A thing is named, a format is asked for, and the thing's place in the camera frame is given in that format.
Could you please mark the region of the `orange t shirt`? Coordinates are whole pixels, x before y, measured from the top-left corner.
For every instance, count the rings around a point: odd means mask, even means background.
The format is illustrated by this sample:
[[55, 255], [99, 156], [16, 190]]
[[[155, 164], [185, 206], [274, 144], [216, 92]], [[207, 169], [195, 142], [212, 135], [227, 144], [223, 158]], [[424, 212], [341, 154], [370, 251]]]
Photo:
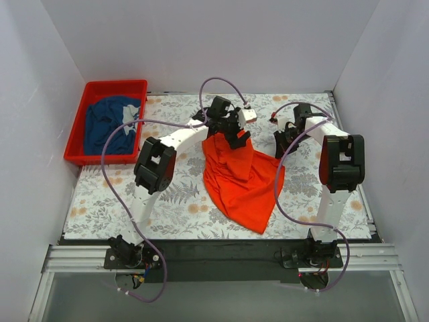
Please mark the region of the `orange t shirt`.
[[254, 149], [251, 140], [233, 150], [221, 133], [202, 142], [203, 181], [217, 208], [230, 220], [263, 234], [275, 207], [274, 188], [284, 184], [285, 168], [275, 175], [280, 161]]

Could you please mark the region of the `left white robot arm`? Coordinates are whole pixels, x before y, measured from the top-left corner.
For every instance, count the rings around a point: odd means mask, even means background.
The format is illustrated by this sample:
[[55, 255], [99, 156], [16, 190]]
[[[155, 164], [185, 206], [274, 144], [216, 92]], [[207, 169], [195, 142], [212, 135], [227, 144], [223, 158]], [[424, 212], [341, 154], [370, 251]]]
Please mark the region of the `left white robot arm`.
[[150, 137], [141, 148], [134, 166], [135, 190], [127, 228], [117, 237], [109, 238], [109, 245], [118, 261], [127, 268], [138, 268], [146, 263], [159, 264], [161, 252], [142, 237], [161, 192], [172, 182], [177, 156], [188, 148], [203, 142], [208, 136], [221, 133], [233, 150], [245, 147], [250, 133], [241, 133], [245, 125], [257, 120], [250, 104], [229, 109], [231, 102], [216, 96], [210, 107], [203, 107], [184, 125], [162, 122], [178, 129], [160, 139]]

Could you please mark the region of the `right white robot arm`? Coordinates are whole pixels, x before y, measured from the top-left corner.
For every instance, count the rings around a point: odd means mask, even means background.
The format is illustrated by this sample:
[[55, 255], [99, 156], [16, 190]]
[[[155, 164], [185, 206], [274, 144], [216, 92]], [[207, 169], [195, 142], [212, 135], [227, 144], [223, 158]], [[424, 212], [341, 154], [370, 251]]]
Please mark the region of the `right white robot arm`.
[[332, 116], [314, 104], [293, 103], [293, 113], [293, 121], [271, 114], [270, 122], [278, 127], [275, 156], [284, 162], [308, 138], [320, 144], [322, 196], [316, 221], [306, 224], [307, 238], [295, 248], [281, 250], [280, 260], [285, 268], [341, 266], [338, 225], [349, 197], [365, 178], [365, 141], [361, 135], [339, 129]]

